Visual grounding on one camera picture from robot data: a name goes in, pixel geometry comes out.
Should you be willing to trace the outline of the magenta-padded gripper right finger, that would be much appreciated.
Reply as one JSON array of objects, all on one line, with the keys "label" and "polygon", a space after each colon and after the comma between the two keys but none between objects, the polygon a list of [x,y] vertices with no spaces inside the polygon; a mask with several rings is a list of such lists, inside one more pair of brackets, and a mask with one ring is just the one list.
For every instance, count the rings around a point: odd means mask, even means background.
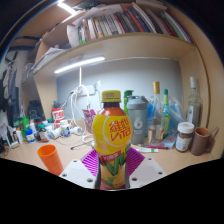
[{"label": "magenta-padded gripper right finger", "polygon": [[125,187],[140,188],[166,176],[165,171],[152,157],[144,157],[130,148],[126,158]]}]

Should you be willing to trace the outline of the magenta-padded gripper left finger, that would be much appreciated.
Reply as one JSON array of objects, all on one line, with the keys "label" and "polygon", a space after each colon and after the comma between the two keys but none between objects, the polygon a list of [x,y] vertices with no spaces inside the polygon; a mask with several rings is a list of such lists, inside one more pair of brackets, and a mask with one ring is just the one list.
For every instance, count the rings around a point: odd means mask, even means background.
[{"label": "magenta-padded gripper left finger", "polygon": [[80,160],[73,159],[60,177],[84,188],[99,189],[100,162],[96,151],[91,150]]}]

